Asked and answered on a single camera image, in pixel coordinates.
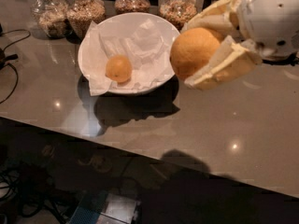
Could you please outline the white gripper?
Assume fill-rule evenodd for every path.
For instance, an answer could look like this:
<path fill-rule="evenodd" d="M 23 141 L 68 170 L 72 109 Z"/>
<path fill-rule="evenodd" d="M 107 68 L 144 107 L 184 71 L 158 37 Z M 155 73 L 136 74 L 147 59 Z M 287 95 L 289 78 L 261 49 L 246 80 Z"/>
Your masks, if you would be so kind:
<path fill-rule="evenodd" d="M 296 54 L 299 0 L 218 0 L 186 22 L 181 32 L 199 27 L 226 36 L 207 65 L 184 81 L 203 91 L 251 72 L 263 62 L 261 57 L 285 60 Z M 241 34 L 250 39 L 236 43 Z"/>

